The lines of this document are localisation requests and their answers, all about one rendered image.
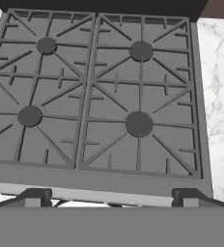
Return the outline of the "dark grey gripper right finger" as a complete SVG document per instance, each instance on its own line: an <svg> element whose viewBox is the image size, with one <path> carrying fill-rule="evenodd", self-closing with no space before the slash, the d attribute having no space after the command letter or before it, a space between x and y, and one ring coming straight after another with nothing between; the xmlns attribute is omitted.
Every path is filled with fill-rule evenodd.
<svg viewBox="0 0 224 247"><path fill-rule="evenodd" d="M172 190L172 197L172 206L175 207L224 206L224 202L209 198L196 188L174 188Z"/></svg>

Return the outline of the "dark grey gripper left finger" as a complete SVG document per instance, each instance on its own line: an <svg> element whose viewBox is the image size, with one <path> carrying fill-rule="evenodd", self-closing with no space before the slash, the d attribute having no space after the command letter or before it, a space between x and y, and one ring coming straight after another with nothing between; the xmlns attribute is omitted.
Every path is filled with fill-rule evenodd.
<svg viewBox="0 0 224 247"><path fill-rule="evenodd" d="M27 188L13 199L0 202L8 207L52 207L50 188Z"/></svg>

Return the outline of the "grey gas hob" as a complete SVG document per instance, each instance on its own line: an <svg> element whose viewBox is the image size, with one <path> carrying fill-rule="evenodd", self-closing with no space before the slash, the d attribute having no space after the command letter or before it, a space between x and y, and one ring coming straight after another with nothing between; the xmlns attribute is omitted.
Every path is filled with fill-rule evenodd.
<svg viewBox="0 0 224 247"><path fill-rule="evenodd" d="M209 0L0 0L0 193L169 206L212 193Z"/></svg>

